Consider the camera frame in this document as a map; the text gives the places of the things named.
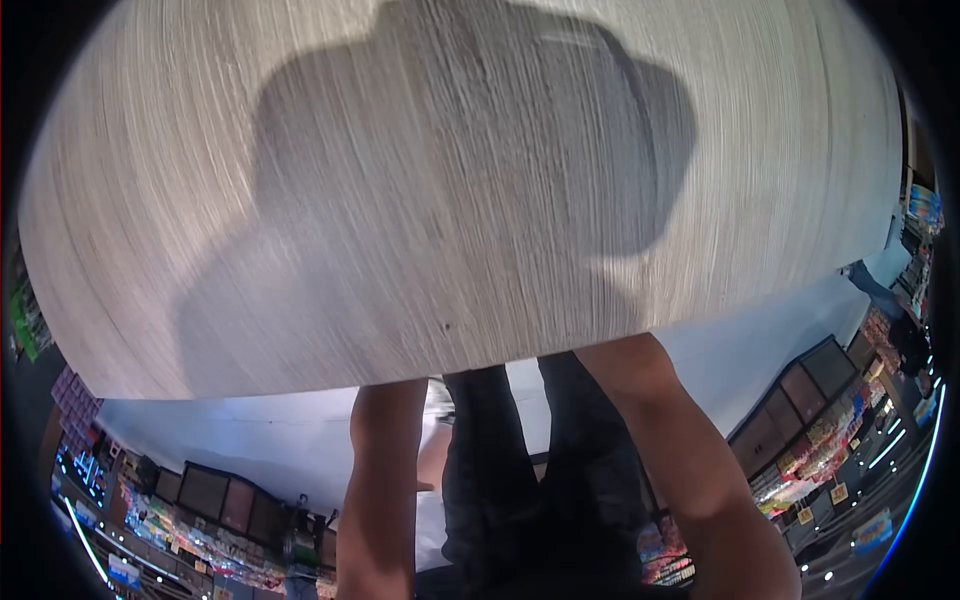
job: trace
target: jeans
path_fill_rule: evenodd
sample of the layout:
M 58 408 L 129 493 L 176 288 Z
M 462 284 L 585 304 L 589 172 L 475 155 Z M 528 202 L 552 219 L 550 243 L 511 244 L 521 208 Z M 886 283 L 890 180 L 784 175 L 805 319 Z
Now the jeans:
M 897 302 L 897 295 L 877 283 L 870 272 L 867 271 L 867 266 L 863 264 L 862 260 L 858 260 L 851 265 L 848 277 L 858 290 L 870 297 L 874 306 L 883 313 L 890 323 L 898 321 L 905 314 L 903 307 Z
M 573 352 L 539 359 L 551 431 L 538 484 L 506 369 L 444 378 L 456 408 L 444 470 L 444 556 L 475 596 L 550 565 L 639 576 L 648 522 L 626 424 Z

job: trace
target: forearm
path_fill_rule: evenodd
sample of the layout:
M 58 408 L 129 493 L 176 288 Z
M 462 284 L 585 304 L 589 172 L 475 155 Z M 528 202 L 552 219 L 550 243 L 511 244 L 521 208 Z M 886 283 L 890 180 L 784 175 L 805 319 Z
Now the forearm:
M 797 598 L 780 533 L 743 471 L 650 334 L 577 351 L 616 406 L 697 565 L 695 597 Z
M 426 381 L 361 389 L 337 531 L 338 598 L 413 597 L 417 451 Z
M 786 544 L 754 506 L 727 443 L 682 388 L 670 400 L 616 404 L 697 565 L 693 597 L 799 596 Z

